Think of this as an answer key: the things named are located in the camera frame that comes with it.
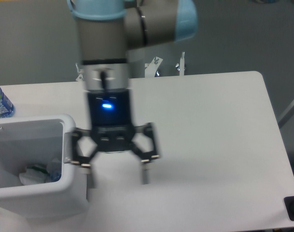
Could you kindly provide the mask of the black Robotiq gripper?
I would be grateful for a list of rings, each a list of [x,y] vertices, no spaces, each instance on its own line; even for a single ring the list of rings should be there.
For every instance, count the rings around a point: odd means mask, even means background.
[[[149,184],[149,171],[161,155],[153,123],[134,127],[131,117],[128,89],[87,93],[91,118],[91,131],[73,128],[70,132],[70,164],[86,176],[87,187],[96,188],[94,167],[91,161],[97,152],[131,150],[139,159],[141,183]],[[97,144],[91,152],[83,152],[80,141],[90,138]]]

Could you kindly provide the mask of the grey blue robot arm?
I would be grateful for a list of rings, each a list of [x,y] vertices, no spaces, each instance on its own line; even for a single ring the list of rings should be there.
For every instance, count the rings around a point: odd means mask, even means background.
[[[76,0],[67,2],[76,21],[91,121],[90,129],[71,133],[71,164],[86,170],[95,187],[92,161],[100,152],[131,151],[147,168],[160,158],[153,123],[132,121],[131,77],[127,52],[192,38],[198,13],[191,0]]]

